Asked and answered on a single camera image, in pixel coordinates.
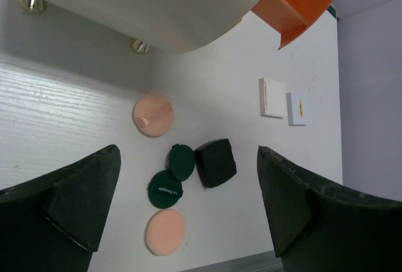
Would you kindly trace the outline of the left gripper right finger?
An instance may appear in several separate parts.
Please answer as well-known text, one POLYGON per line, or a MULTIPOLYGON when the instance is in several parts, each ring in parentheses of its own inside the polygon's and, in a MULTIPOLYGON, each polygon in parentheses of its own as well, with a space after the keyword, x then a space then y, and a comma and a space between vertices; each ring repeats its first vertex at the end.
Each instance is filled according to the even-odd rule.
POLYGON ((401 202, 345 187, 266 146, 257 170, 285 271, 401 270, 401 202))

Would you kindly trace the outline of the orange top drawer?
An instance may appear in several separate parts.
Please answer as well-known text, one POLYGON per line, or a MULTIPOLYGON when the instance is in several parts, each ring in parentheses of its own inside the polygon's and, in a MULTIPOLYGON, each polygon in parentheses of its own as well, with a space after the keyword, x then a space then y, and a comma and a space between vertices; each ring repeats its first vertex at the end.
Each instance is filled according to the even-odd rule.
POLYGON ((282 49, 306 32, 332 1, 259 0, 252 12, 281 35, 279 49, 282 49))

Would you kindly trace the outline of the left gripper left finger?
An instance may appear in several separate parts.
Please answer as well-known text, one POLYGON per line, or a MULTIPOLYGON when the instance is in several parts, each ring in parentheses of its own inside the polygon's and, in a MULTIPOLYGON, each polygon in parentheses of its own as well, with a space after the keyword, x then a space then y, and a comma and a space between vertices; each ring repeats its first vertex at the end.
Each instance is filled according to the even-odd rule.
POLYGON ((121 169, 112 144, 1 190, 1 271, 87 271, 121 169))

